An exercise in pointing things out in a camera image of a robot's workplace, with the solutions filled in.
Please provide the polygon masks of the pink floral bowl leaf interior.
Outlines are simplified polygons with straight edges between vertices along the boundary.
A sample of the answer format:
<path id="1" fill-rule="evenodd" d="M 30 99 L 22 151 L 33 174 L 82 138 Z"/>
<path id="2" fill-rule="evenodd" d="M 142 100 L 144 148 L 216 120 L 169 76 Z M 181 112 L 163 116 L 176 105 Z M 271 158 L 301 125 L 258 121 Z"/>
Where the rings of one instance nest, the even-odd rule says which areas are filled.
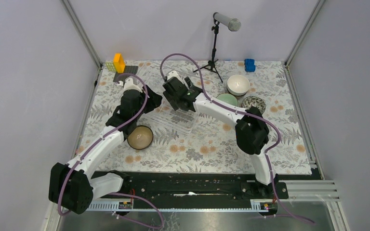
<path id="1" fill-rule="evenodd" d="M 241 106 L 246 109 L 250 109 L 252 106 L 256 107 L 261 114 L 264 114 L 266 110 L 266 103 L 263 99 L 257 96 L 248 96 L 243 99 Z"/>

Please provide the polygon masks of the white ribbed bowl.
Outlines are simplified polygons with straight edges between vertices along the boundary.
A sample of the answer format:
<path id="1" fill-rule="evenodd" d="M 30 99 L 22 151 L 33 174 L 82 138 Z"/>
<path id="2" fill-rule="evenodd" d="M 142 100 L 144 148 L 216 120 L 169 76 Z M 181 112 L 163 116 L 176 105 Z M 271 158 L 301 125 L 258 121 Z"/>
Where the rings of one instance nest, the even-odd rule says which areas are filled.
<path id="1" fill-rule="evenodd" d="M 243 75 L 232 75 L 226 82 L 226 88 L 231 94 L 242 96 L 250 89 L 250 82 Z"/>

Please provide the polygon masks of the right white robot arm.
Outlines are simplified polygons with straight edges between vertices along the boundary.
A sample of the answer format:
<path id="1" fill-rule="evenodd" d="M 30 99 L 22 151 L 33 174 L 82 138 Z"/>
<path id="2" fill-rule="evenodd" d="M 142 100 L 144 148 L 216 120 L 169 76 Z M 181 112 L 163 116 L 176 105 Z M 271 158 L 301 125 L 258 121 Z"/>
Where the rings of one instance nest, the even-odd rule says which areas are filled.
<path id="1" fill-rule="evenodd" d="M 212 98 L 203 89 L 194 86 L 188 77 L 185 81 L 177 77 L 164 77 L 163 87 L 163 95 L 174 110 L 206 114 L 232 126 L 237 146 L 252 159 L 256 181 L 259 182 L 258 194 L 269 198 L 276 192 L 273 182 L 275 174 L 265 154 L 269 148 L 270 124 L 263 119 L 258 108 L 245 109 Z"/>

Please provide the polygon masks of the light green celadon bowl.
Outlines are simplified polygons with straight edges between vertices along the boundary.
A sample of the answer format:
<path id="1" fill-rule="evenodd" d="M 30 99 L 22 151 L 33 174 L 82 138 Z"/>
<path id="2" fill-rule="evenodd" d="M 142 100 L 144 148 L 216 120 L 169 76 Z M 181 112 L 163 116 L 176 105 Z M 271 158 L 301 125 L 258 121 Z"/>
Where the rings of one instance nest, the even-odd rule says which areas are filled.
<path id="1" fill-rule="evenodd" d="M 222 93 L 216 97 L 216 99 L 225 102 L 227 104 L 230 104 L 232 106 L 238 106 L 238 100 L 237 98 L 229 93 Z"/>

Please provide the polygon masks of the dark teal floral bowl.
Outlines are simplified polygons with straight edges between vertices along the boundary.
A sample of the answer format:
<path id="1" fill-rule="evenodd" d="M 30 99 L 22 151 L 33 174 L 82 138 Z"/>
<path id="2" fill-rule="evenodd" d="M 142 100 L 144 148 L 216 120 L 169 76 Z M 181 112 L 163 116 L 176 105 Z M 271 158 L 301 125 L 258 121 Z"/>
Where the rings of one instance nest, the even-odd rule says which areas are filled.
<path id="1" fill-rule="evenodd" d="M 147 126 L 138 126 L 128 136 L 128 145 L 136 150 L 142 150 L 147 148 L 153 141 L 154 134 L 151 128 Z"/>

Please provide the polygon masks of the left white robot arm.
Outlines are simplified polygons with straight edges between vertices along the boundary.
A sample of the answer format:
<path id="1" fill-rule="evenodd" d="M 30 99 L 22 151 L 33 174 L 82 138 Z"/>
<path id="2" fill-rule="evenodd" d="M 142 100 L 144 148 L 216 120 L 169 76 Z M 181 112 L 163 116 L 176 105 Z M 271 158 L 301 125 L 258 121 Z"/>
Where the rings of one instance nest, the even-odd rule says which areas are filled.
<path id="1" fill-rule="evenodd" d="M 109 193 L 119 198 L 130 193 L 129 183 L 119 174 L 107 173 L 95 179 L 92 176 L 105 157 L 136 129 L 140 116 L 152 112 L 161 102 L 162 96 L 149 86 L 124 90 L 120 105 L 106 121 L 99 137 L 66 164 L 56 163 L 52 167 L 48 198 L 57 204 L 59 215 L 81 214 L 93 199 Z"/>

